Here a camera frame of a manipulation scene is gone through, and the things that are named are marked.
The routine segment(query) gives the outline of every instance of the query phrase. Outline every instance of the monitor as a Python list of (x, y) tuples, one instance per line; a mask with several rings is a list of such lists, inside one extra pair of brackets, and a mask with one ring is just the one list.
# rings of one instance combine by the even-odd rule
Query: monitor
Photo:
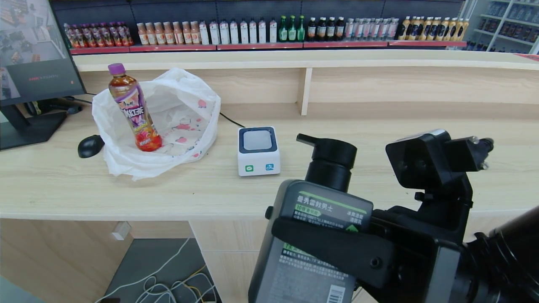
[(17, 104), (86, 93), (49, 0), (0, 3), (0, 150), (48, 141), (66, 113), (25, 118)]

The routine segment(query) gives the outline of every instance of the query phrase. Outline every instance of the computer mouse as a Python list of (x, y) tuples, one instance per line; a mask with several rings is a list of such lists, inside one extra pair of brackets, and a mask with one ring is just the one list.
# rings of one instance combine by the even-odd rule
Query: computer mouse
[(77, 151), (79, 152), (79, 157), (81, 158), (90, 158), (99, 153), (103, 148), (105, 142), (100, 135), (92, 135), (87, 138), (84, 138), (79, 143)]

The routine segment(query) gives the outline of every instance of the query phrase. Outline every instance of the green bottle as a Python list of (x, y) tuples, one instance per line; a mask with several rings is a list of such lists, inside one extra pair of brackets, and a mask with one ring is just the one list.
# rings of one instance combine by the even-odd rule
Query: green bottle
[(288, 41), (296, 41), (296, 16), (290, 16), (290, 28), (288, 29)]
[(300, 28), (298, 28), (298, 41), (303, 42), (305, 40), (305, 28), (303, 27), (303, 18), (304, 16), (300, 16)]
[(281, 28), (279, 29), (279, 41), (286, 42), (288, 31), (286, 30), (286, 16), (281, 16)]

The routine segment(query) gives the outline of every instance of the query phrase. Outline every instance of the barcode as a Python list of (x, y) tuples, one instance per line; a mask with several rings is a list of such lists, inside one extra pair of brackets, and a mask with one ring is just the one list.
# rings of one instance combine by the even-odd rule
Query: barcode
[(342, 303), (345, 290), (346, 288), (344, 287), (332, 285), (329, 289), (328, 300), (326, 303)]

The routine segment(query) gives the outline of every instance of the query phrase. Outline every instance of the black cable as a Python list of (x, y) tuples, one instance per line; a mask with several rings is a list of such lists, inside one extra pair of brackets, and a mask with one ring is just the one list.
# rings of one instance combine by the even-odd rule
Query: black cable
[(223, 114), (223, 113), (220, 113), (220, 114), (221, 114), (221, 116), (225, 117), (225, 119), (229, 120), (230, 122), (234, 123), (235, 125), (245, 128), (245, 126), (243, 126), (243, 125), (239, 124), (238, 122), (230, 119), (229, 117), (225, 116), (225, 114)]

